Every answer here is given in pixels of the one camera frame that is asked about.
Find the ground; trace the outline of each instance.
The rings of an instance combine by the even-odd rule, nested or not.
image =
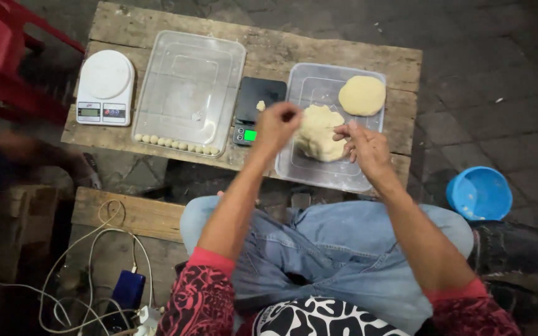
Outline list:
[[[445,206],[443,190],[452,176],[471,166],[490,166],[511,184],[514,203],[508,218],[538,226],[538,1],[116,2],[314,38],[423,50],[408,191],[419,202]],[[71,38],[87,42],[97,0],[20,3]],[[71,78],[79,63],[64,57],[70,53],[66,49],[55,50],[47,50],[44,58],[64,68],[63,73]],[[0,120],[2,127],[9,123]],[[60,128],[42,124],[15,127],[59,144]],[[192,164],[168,164],[159,157],[81,149],[95,154],[105,189],[111,191],[135,194],[170,185],[171,199],[187,202],[225,188],[233,177],[233,172],[202,166],[192,169]],[[265,181],[261,199],[266,207],[279,208],[291,187],[287,182]],[[348,197],[320,188],[313,192],[315,202]]]

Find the blue bowl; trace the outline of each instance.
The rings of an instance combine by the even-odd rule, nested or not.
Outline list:
[[[503,175],[489,167],[472,167],[445,190],[453,210],[470,221],[500,220],[512,208],[512,191]]]

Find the black digital scale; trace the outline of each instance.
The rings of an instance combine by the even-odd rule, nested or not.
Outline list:
[[[257,138],[255,123],[259,110],[257,104],[265,102],[265,107],[286,100],[288,86],[284,82],[243,77],[238,99],[235,103],[235,125],[232,141],[236,145],[250,146]]]

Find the blue jeans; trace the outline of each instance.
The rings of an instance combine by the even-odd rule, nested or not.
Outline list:
[[[200,197],[186,206],[180,233],[189,255],[218,200]],[[467,258],[473,247],[467,222],[449,210],[420,207]],[[300,274],[311,284],[295,285],[285,273]],[[237,311],[328,296],[363,307],[410,335],[433,313],[397,244],[385,205],[378,202],[293,210],[286,224],[254,210],[231,281]]]

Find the dough ball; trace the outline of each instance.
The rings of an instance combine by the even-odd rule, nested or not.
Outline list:
[[[352,115],[375,115],[385,104],[385,85],[369,76],[354,76],[340,90],[340,104]]]
[[[342,158],[346,140],[333,141],[333,127],[342,125],[344,117],[327,106],[311,105],[304,109],[302,125],[294,135],[294,145],[306,156],[331,162]]]
[[[257,110],[259,111],[265,111],[265,102],[263,100],[259,100],[257,103]]]

